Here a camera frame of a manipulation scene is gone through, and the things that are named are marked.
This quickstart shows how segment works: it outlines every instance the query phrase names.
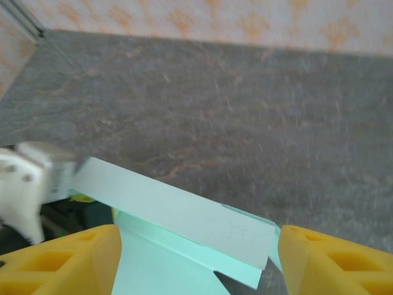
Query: mint green card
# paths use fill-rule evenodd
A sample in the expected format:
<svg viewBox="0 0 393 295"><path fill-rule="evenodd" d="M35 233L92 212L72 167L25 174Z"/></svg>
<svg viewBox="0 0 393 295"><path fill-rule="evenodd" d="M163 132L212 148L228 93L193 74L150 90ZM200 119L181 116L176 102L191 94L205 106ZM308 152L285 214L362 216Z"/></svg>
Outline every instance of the mint green card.
<svg viewBox="0 0 393 295"><path fill-rule="evenodd" d="M256 289L279 227L132 171L89 158L73 189L120 211L113 294L228 294L218 271Z"/></svg>

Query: light green paper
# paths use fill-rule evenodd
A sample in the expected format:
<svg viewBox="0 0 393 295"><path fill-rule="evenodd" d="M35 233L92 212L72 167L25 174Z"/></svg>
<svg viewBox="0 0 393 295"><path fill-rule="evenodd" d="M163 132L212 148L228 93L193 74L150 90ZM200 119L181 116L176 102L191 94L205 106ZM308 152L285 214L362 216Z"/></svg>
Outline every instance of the light green paper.
<svg viewBox="0 0 393 295"><path fill-rule="evenodd" d="M215 270L256 289L276 248L274 223L102 160L87 160L74 189L122 211L114 294L228 294Z"/></svg>

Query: yellow triangular support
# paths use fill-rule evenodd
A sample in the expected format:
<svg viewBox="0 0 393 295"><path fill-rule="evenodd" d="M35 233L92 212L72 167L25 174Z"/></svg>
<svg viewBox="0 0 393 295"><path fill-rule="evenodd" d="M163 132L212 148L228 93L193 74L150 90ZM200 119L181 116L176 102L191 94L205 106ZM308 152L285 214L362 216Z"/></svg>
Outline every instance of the yellow triangular support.
<svg viewBox="0 0 393 295"><path fill-rule="evenodd" d="M110 295L122 243L99 226L0 256L0 295Z"/></svg>
<svg viewBox="0 0 393 295"><path fill-rule="evenodd" d="M392 295L393 255L284 226L279 257L289 295Z"/></svg>

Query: patterned wallpaper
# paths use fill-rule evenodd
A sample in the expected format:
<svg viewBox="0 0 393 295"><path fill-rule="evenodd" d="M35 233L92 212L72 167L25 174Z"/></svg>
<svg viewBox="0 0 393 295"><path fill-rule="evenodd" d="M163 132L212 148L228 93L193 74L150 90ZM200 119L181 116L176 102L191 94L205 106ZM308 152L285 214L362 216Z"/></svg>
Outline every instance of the patterned wallpaper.
<svg viewBox="0 0 393 295"><path fill-rule="evenodd" d="M51 29L393 55L393 0L22 0Z"/></svg>
<svg viewBox="0 0 393 295"><path fill-rule="evenodd" d="M34 43L0 9L0 99L35 49Z"/></svg>

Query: dark object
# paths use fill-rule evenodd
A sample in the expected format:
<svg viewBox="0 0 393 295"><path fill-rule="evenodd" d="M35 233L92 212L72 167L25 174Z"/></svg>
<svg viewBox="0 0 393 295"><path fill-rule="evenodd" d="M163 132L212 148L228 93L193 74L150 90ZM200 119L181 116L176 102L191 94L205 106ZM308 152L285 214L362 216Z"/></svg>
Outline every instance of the dark object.
<svg viewBox="0 0 393 295"><path fill-rule="evenodd" d="M30 243L10 226L0 229L0 255L30 246Z"/></svg>
<svg viewBox="0 0 393 295"><path fill-rule="evenodd" d="M96 201L84 203L66 199L45 204L41 215L69 233L113 224L111 207Z"/></svg>

